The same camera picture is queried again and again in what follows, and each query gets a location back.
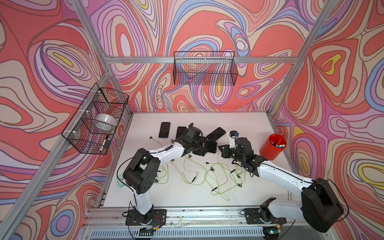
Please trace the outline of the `green earphone cable plug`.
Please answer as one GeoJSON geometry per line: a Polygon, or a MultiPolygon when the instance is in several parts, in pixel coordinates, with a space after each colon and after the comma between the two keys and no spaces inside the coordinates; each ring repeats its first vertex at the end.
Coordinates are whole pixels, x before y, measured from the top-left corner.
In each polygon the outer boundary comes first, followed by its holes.
{"type": "Polygon", "coordinates": [[[209,169],[205,173],[205,181],[211,188],[211,195],[229,202],[230,194],[243,187],[246,171],[238,165],[226,164],[220,153],[217,153],[215,160],[209,164],[209,169]]]}

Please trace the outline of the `blue-cased smartphone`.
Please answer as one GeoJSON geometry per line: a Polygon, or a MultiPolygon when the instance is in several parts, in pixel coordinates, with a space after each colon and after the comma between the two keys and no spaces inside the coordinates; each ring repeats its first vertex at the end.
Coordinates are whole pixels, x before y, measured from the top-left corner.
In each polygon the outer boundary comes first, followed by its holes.
{"type": "Polygon", "coordinates": [[[226,134],[226,131],[223,128],[218,127],[214,131],[212,131],[210,134],[207,135],[207,140],[215,142],[225,134],[226,134]]]}

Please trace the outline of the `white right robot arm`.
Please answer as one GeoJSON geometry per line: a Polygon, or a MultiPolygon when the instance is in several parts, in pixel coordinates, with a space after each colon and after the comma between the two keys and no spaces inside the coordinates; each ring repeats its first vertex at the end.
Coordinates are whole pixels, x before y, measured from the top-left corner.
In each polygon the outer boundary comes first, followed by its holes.
{"type": "Polygon", "coordinates": [[[298,197],[297,201],[277,201],[271,197],[264,201],[258,211],[262,222],[272,223],[277,219],[305,221],[318,232],[327,232],[342,219],[344,208],[328,180],[305,178],[287,171],[266,158],[256,155],[247,138],[230,137],[228,145],[218,149],[224,159],[232,159],[252,177],[267,179],[298,197]]]}

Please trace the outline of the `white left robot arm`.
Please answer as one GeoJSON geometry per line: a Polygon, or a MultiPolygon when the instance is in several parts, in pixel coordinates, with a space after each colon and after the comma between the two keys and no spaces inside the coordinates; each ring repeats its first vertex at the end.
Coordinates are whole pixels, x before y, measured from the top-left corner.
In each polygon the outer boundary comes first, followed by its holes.
{"type": "Polygon", "coordinates": [[[207,153],[216,153],[217,146],[217,142],[208,140],[200,129],[190,124],[179,137],[165,147],[150,151],[139,149],[129,159],[122,175],[125,180],[123,184],[132,190],[135,201],[127,219],[139,225],[152,225],[157,220],[162,225],[165,221],[154,215],[154,205],[149,192],[159,167],[189,154],[203,157],[207,153]]]}

